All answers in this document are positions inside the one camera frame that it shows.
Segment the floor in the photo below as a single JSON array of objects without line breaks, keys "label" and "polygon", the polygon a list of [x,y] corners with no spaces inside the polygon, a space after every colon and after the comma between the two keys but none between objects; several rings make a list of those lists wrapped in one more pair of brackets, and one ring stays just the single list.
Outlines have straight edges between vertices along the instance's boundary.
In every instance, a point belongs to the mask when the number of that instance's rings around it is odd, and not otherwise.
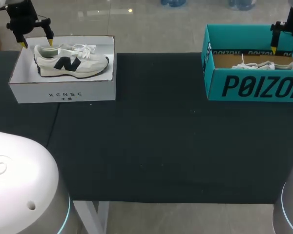
[{"label": "floor", "polygon": [[[160,0],[32,0],[37,14],[51,18],[56,36],[114,35],[117,52],[200,52],[207,23],[272,24],[286,21],[287,0],[257,0],[250,11],[228,8],[228,0],[187,0],[179,8]],[[9,17],[0,11],[4,50],[19,50]],[[34,29],[28,36],[44,36]]]},{"label": "floor", "polygon": [[110,202],[107,234],[274,234],[271,204]]},{"label": "floor", "polygon": [[[56,36],[114,35],[117,52],[200,52],[207,23],[271,24],[286,20],[286,0],[257,0],[247,12],[227,0],[187,0],[179,8],[160,0],[32,0],[51,18]],[[3,50],[19,50],[9,17],[0,11]],[[35,29],[29,37],[44,36]],[[272,205],[111,202],[108,234],[273,234]]]}]

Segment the black table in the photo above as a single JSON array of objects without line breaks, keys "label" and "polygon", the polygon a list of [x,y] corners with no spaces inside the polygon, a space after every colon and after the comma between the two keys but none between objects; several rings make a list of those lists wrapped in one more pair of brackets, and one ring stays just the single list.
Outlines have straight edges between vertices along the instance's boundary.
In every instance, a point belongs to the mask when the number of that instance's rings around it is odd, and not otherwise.
[{"label": "black table", "polygon": [[57,103],[17,103],[8,86],[19,53],[0,52],[0,131],[27,137],[47,146],[56,112]]},{"label": "black table", "polygon": [[293,167],[293,103],[207,101],[199,53],[117,63],[116,102],[61,103],[55,118],[47,148],[74,200],[276,201]]}]

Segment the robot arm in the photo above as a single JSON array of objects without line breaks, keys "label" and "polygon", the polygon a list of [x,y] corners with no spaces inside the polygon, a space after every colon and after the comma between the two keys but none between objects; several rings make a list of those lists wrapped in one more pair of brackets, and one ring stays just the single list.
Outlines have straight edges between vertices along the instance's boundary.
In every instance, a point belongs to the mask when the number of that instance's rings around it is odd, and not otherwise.
[{"label": "robot arm", "polygon": [[30,33],[36,27],[43,28],[52,46],[54,34],[50,28],[51,19],[38,19],[31,0],[0,0],[0,10],[6,10],[9,14],[11,20],[6,27],[13,31],[16,41],[23,47],[28,47],[24,34]]},{"label": "robot arm", "polygon": [[291,33],[293,36],[293,0],[289,0],[289,4],[291,8],[290,8],[287,22],[277,21],[276,24],[273,24],[270,28],[270,30],[272,31],[271,48],[272,48],[273,54],[275,54],[278,48],[281,32]]}]

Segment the white sneaker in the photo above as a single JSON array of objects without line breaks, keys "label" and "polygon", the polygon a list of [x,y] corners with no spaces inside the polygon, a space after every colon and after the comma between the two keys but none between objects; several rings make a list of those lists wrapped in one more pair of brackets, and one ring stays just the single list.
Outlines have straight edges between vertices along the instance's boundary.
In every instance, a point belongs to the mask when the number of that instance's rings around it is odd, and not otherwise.
[{"label": "white sneaker", "polygon": [[232,69],[246,69],[246,70],[293,70],[293,62],[288,65],[279,65],[274,62],[266,61],[260,64],[257,63],[244,63],[242,54],[242,63],[233,66]]},{"label": "white sneaker", "polygon": [[78,79],[101,74],[108,66],[108,57],[95,54],[92,45],[66,44],[55,48],[35,46],[34,60],[42,77],[73,76]]}]

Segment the black n logo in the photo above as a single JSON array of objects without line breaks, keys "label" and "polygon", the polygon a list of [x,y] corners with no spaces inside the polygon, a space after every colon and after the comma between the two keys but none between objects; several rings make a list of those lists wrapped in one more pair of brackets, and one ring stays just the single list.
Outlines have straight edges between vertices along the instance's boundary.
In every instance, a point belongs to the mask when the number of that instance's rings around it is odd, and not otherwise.
[{"label": "black n logo", "polygon": [[64,66],[65,70],[75,72],[80,63],[81,62],[78,58],[75,58],[75,60],[71,64],[70,57],[61,57],[59,61],[57,61],[57,63],[55,64],[54,68],[60,70]]}]

